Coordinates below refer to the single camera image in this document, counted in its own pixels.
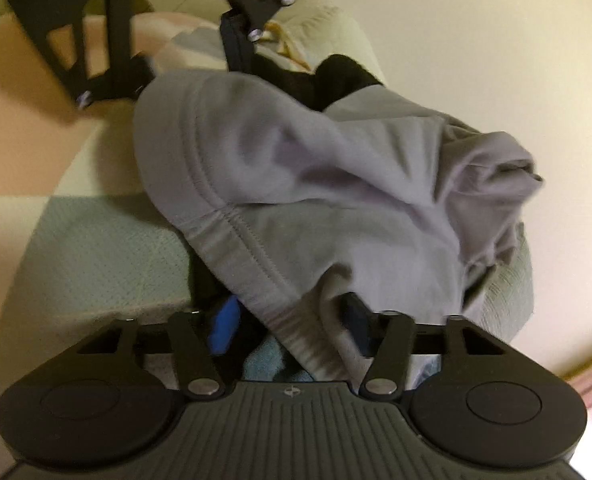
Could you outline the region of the grey sweatshirt garment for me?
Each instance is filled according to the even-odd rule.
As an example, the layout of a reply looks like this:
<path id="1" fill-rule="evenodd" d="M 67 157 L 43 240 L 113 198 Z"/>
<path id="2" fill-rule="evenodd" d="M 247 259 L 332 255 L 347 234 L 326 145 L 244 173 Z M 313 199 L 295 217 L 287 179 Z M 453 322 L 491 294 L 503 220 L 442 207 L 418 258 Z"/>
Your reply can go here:
<path id="1" fill-rule="evenodd" d="M 361 382 L 339 320 L 477 316 L 477 289 L 520 242 L 541 188 L 509 133 L 481 133 L 385 86 L 323 112 L 255 75 L 171 70 L 134 108 L 151 203 L 208 270 L 318 380 Z"/>

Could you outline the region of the black garment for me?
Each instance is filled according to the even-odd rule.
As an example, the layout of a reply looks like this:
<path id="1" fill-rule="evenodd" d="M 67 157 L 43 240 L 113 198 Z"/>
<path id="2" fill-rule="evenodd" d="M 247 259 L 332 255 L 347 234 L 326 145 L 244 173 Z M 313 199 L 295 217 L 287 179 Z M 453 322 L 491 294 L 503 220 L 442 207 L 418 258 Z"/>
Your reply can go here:
<path id="1" fill-rule="evenodd" d="M 365 67 L 343 54 L 333 54 L 317 66 L 313 74 L 279 67 L 261 54 L 253 57 L 253 75 L 284 91 L 302 105 L 323 112 L 352 93 L 381 86 Z"/>

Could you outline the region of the blue denim garment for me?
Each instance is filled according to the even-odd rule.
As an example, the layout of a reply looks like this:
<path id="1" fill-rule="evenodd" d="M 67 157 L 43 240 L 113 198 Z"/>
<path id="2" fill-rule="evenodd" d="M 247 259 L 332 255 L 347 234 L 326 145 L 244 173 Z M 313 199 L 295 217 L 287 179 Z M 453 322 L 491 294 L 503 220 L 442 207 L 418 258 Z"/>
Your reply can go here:
<path id="1" fill-rule="evenodd" d="M 313 377 L 273 336 L 268 336 L 247 356 L 243 378 L 249 382 L 313 381 Z"/>

